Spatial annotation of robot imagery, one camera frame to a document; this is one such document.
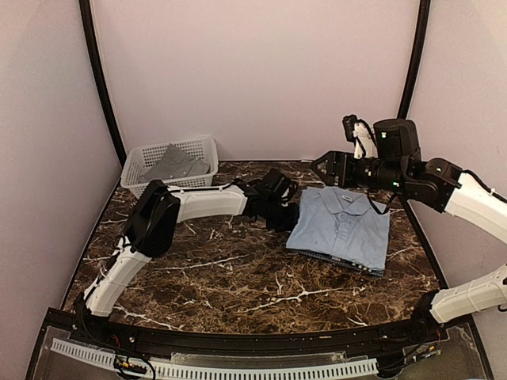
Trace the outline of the light blue long sleeve shirt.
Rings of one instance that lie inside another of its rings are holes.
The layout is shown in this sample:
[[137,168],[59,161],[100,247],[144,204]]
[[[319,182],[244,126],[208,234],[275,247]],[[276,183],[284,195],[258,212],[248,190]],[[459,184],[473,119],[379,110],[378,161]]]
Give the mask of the light blue long sleeve shirt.
[[373,271],[384,271],[390,213],[381,203],[338,187],[302,191],[299,219],[286,243],[288,249],[343,259]]

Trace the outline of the blue checked shirt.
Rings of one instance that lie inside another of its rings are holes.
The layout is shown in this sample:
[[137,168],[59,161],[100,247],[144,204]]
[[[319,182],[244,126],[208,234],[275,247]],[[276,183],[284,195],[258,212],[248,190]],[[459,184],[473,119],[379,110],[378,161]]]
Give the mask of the blue checked shirt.
[[[308,251],[308,250],[294,250],[294,253],[302,254],[302,255],[304,255],[306,257],[311,257],[311,258],[314,258],[316,260],[322,260],[322,261],[325,261],[327,263],[335,264],[335,263],[332,263],[330,261],[330,258],[331,257],[336,257],[336,256],[331,256],[329,254],[317,253],[317,252],[312,252],[312,251]],[[382,277],[383,274],[384,274],[384,270],[375,269],[374,272],[363,272],[363,273],[369,274],[370,276]]]

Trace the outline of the black white plaid shirt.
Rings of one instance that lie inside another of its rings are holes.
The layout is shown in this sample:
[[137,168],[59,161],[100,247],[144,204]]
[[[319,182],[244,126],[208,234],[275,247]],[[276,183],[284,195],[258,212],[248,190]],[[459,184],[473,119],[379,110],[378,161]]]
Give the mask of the black white plaid shirt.
[[357,263],[354,263],[354,262],[351,262],[351,261],[347,261],[347,260],[343,260],[341,258],[338,258],[338,257],[334,257],[332,256],[330,258],[330,261],[332,263],[335,263],[335,264],[338,264],[344,268],[351,268],[351,269],[354,269],[354,270],[358,270],[358,271],[363,271],[363,272],[374,272],[375,269],[372,269],[372,268],[368,268],[362,264],[357,264]]

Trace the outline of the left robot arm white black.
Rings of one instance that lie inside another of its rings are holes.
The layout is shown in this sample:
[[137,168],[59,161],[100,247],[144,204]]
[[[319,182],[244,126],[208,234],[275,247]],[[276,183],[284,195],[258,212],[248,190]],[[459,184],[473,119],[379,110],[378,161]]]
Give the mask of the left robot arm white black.
[[268,230],[292,230],[299,217],[293,202],[298,189],[276,169],[261,179],[235,179],[224,185],[181,188],[152,180],[137,200],[112,255],[95,280],[78,296],[74,308],[84,317],[80,330],[95,345],[112,338],[109,317],[128,284],[150,261],[166,254],[179,223],[220,215],[263,219]]

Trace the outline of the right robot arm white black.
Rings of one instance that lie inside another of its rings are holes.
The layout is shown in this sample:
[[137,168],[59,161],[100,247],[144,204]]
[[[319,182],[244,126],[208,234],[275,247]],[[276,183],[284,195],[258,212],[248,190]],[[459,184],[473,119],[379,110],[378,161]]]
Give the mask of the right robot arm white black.
[[[443,158],[423,161],[416,124],[388,119],[368,126],[354,115],[342,120],[354,151],[331,150],[311,163],[326,185],[391,192],[415,200],[439,213],[463,219],[500,241],[506,240],[506,199],[469,169]],[[424,295],[404,336],[420,344],[435,325],[496,307],[506,306],[506,266],[450,289]]]

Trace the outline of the grey shirt in basket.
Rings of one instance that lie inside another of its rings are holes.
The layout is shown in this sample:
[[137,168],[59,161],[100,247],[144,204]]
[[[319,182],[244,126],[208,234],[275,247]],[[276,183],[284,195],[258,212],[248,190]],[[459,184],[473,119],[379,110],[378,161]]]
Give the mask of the grey shirt in basket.
[[144,174],[139,182],[147,183],[152,180],[173,180],[207,174],[210,165],[202,159],[195,158],[179,147],[170,144],[162,158]]

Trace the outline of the right black frame post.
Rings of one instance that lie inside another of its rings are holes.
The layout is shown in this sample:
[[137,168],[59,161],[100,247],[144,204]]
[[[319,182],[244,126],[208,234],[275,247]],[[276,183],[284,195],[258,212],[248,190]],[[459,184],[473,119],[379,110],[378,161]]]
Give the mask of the right black frame post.
[[417,21],[414,32],[414,40],[410,53],[410,61],[397,112],[397,117],[399,119],[406,119],[410,110],[425,45],[425,37],[429,23],[430,8],[431,8],[430,0],[419,1]]

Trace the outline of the black frame post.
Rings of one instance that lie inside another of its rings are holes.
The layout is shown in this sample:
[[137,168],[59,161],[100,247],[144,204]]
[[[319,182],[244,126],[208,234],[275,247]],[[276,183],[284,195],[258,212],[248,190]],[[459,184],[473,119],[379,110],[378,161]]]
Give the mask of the black frame post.
[[127,160],[127,152],[120,136],[120,129],[116,122],[112,102],[109,96],[109,89],[106,83],[105,73],[101,62],[101,55],[98,47],[97,34],[93,22],[92,2],[89,0],[78,1],[80,16],[82,21],[82,30],[84,32],[86,49],[89,56],[90,66],[93,74],[97,95],[101,104],[101,109],[108,128],[109,137],[112,141],[116,157],[121,167]]
[[397,117],[399,119],[406,119],[410,110],[425,45],[425,37],[429,23],[430,8],[431,8],[430,0],[419,1],[417,21],[414,32],[414,40],[410,53],[410,61],[397,112]]

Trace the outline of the left black frame post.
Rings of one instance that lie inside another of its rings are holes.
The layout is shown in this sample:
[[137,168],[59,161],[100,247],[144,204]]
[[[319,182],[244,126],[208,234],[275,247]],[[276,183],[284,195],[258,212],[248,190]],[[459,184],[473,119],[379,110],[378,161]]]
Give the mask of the left black frame post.
[[127,160],[127,152],[120,136],[120,129],[116,122],[112,102],[109,96],[109,89],[106,83],[105,73],[101,62],[101,55],[98,47],[97,34],[93,22],[92,2],[89,0],[78,1],[80,16],[82,21],[82,30],[84,32],[86,49],[89,56],[90,66],[93,74],[97,95],[101,104],[101,109],[108,128],[109,137],[112,141],[116,157],[121,167]]

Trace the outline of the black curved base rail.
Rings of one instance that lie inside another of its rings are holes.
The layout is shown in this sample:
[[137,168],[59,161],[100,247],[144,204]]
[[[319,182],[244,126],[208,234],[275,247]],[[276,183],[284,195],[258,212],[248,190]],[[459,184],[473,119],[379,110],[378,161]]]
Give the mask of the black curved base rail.
[[410,332],[408,320],[372,327],[327,332],[238,335],[180,332],[126,325],[104,319],[86,319],[74,313],[48,309],[44,324],[70,333],[87,343],[111,344],[116,336],[120,349],[148,356],[169,357],[175,353],[198,355],[306,355],[345,352],[352,355],[397,355],[419,340],[405,340]]

